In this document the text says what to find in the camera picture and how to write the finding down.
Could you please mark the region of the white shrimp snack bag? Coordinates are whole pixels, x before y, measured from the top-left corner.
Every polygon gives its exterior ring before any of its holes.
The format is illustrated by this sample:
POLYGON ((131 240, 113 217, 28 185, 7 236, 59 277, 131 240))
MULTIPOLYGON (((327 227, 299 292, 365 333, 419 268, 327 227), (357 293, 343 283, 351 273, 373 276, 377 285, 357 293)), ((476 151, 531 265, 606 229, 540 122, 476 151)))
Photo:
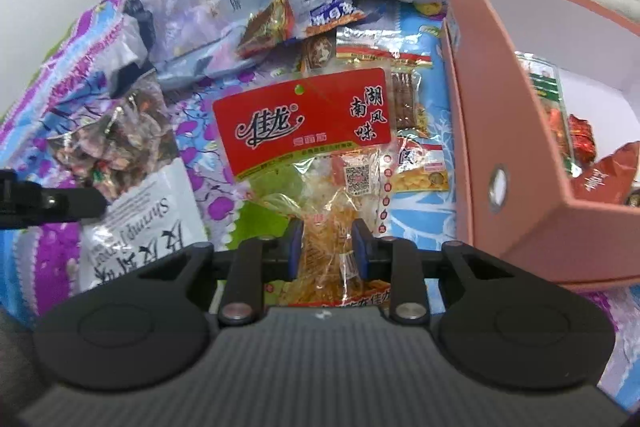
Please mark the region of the white shrimp snack bag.
POLYGON ((206 239, 186 166, 176 157, 115 199, 101 219, 82 224, 77 288, 88 291, 206 239))

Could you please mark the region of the light blue plastic bag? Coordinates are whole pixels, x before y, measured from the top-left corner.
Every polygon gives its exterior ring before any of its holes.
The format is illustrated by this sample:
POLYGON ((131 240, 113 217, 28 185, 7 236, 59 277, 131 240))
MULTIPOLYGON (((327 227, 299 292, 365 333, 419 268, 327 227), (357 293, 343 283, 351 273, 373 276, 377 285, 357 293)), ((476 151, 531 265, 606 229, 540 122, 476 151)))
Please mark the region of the light blue plastic bag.
MULTIPOLYGON (((125 0, 122 12, 137 25, 141 67, 152 68, 160 89, 181 90, 205 77, 226 78, 260 63, 284 39, 258 44, 248 35, 280 0, 125 0)), ((282 0, 299 8, 303 0, 282 0)))

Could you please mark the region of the orange clear snack packet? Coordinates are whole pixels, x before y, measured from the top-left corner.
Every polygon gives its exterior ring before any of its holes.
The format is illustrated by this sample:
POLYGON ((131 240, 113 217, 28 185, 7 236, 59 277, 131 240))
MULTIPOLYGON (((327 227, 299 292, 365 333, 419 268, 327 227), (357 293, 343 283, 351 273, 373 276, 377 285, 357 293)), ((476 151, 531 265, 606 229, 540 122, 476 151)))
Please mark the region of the orange clear snack packet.
POLYGON ((335 56, 335 36, 323 34, 305 39, 302 43, 300 71, 309 72, 326 67, 335 56))

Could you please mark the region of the striped top brown snack bag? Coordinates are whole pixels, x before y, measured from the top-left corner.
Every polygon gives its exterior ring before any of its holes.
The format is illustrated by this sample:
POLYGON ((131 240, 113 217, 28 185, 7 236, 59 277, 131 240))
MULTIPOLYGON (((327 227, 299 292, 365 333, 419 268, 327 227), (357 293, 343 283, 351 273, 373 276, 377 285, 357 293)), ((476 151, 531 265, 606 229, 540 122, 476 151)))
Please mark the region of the striped top brown snack bag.
POLYGON ((348 64, 381 62, 390 72, 395 127, 428 137, 422 74, 433 67, 428 35, 400 30, 342 28, 336 34, 335 57, 348 64))

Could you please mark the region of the brown red snack packet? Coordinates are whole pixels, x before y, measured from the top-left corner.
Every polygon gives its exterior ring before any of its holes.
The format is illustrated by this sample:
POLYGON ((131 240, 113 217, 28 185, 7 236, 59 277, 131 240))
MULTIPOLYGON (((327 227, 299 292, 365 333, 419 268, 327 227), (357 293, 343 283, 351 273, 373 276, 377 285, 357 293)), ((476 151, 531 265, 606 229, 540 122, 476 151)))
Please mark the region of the brown red snack packet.
POLYGON ((250 18, 238 45, 242 57, 269 51, 292 38, 295 17, 290 0, 271 0, 250 18))

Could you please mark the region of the dark mixed snack bag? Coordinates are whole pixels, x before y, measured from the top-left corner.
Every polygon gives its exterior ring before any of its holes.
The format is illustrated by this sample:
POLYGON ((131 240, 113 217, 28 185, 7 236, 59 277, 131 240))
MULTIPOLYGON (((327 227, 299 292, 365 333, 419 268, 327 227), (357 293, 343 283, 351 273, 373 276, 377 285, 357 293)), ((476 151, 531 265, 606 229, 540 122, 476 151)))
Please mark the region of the dark mixed snack bag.
POLYGON ((97 188, 110 202, 178 157, 168 109, 152 72, 101 118, 50 138, 48 145, 76 182, 97 188))

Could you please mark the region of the red foil snack packet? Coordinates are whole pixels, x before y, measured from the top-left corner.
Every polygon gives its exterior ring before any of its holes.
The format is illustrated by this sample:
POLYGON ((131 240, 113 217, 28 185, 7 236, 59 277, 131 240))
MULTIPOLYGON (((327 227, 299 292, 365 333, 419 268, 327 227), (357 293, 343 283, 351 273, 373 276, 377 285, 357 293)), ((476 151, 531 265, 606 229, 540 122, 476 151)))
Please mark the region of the red foil snack packet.
POLYGON ((568 117, 568 124, 573 152, 578 164, 582 167, 590 166, 597 157, 596 140, 591 124, 587 119, 578 118, 574 114, 568 117))

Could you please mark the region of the pink cardboard box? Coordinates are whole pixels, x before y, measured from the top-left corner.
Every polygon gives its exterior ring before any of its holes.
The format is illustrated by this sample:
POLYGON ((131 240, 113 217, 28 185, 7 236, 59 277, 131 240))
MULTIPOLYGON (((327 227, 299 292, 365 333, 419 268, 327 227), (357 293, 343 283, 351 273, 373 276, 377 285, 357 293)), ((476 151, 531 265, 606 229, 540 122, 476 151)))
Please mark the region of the pink cardboard box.
POLYGON ((449 0, 442 52, 456 138, 458 233, 544 279, 639 280, 636 208, 574 196, 518 54, 563 67, 602 153, 639 136, 639 25, 593 0, 449 0))

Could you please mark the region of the green bordered snack bag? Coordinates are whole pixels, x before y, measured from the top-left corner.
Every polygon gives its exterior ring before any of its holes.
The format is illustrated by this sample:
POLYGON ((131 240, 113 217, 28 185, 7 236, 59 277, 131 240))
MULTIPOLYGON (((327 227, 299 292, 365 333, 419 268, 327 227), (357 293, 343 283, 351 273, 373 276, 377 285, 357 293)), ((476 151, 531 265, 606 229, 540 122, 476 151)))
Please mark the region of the green bordered snack bag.
POLYGON ((575 159, 570 125, 564 103, 559 69, 549 61, 531 53, 515 52, 525 70, 538 100, 546 113, 548 128, 554 136, 565 171, 571 178, 582 173, 575 159))

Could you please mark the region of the orange red packet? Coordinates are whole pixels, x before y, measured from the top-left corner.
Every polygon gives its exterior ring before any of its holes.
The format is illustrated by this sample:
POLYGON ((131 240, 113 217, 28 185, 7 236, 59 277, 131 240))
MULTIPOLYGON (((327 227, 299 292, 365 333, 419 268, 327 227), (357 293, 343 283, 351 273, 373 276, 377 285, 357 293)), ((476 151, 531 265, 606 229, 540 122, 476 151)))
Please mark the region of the orange red packet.
POLYGON ((636 185, 639 142, 629 142, 570 181, 577 199, 622 205, 636 185))

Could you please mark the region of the red label clear snack bag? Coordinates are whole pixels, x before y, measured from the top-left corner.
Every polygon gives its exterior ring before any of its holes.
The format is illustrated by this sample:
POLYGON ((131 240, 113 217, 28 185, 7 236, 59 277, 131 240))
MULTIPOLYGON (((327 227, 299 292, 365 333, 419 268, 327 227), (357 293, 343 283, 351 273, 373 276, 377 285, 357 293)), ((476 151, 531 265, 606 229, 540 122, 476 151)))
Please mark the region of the red label clear snack bag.
POLYGON ((221 98, 218 140, 255 206, 302 227, 280 306, 382 305, 390 284, 358 268, 352 224, 383 231, 395 109, 383 67, 335 69, 221 98))

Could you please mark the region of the blue white chip bag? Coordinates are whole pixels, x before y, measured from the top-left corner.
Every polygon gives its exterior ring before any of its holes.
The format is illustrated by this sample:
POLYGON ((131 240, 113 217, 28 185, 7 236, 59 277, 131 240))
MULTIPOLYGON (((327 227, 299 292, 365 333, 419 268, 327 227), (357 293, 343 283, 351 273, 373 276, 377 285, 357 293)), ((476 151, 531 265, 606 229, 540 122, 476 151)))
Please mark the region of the blue white chip bag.
POLYGON ((359 9, 352 0, 311 0, 307 13, 306 37, 323 34, 338 26, 360 22, 367 16, 367 13, 359 9))

